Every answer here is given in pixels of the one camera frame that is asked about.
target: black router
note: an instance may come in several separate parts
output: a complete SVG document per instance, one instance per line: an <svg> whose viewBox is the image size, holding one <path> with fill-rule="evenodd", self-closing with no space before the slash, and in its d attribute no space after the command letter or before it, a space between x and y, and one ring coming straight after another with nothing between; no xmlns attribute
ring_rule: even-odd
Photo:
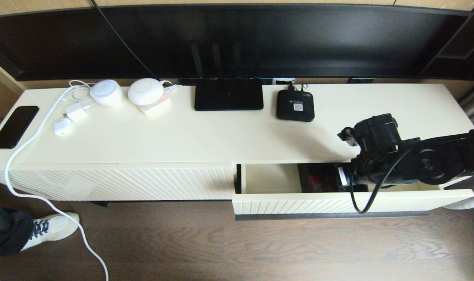
<svg viewBox="0 0 474 281"><path fill-rule="evenodd" d="M218 44L213 44L214 64L216 66L216 79L203 79L203 69L198 48L192 44L192 54L198 76L201 77L196 82L196 97L194 108L196 111L215 110L262 110L263 109L263 89L259 78L222 78L221 58L219 56ZM240 76L240 45L234 44L235 54L235 76Z"/></svg>

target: dark pants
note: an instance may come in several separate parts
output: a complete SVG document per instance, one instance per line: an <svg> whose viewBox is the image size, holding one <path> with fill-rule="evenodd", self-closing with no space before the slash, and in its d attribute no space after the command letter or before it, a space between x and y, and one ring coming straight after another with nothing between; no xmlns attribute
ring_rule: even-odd
<svg viewBox="0 0 474 281"><path fill-rule="evenodd" d="M19 252L32 232L32 218L23 211L0 207L0 256Z"/></svg>

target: power outlet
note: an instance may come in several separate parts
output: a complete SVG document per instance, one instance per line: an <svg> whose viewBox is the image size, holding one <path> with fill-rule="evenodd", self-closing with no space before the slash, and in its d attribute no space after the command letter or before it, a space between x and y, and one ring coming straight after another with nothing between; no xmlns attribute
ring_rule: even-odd
<svg viewBox="0 0 474 281"><path fill-rule="evenodd" d="M289 85L289 82L294 84L296 78L273 78L271 80L272 85Z"/></svg>

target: sneaker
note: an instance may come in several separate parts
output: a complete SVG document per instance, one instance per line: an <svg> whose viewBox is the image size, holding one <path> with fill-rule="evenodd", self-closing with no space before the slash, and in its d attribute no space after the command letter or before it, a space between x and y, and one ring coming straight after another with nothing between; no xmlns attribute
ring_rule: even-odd
<svg viewBox="0 0 474 281"><path fill-rule="evenodd" d="M79 215L75 212L68 212L76 222L79 222ZM78 229L78 225L60 214L48 215L42 219L34 219L32 234L27 244L20 251L41 244L46 241L57 241L69 237Z"/></svg>

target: qr code sticker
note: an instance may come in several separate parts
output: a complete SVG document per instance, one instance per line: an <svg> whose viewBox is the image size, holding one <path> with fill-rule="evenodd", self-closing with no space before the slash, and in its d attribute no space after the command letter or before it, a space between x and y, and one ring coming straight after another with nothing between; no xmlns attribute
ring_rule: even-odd
<svg viewBox="0 0 474 281"><path fill-rule="evenodd" d="M301 103L295 103L293 109L294 111L303 111L303 105Z"/></svg>

